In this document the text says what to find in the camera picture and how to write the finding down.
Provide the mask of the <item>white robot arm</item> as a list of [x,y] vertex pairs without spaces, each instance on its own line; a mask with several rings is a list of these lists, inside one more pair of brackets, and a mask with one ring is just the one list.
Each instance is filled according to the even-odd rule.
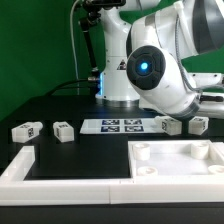
[[122,11],[148,9],[160,0],[128,0],[102,9],[106,67],[100,74],[102,104],[152,109],[176,119],[224,119],[224,74],[187,72],[183,59],[224,46],[224,0],[177,0],[127,24]]

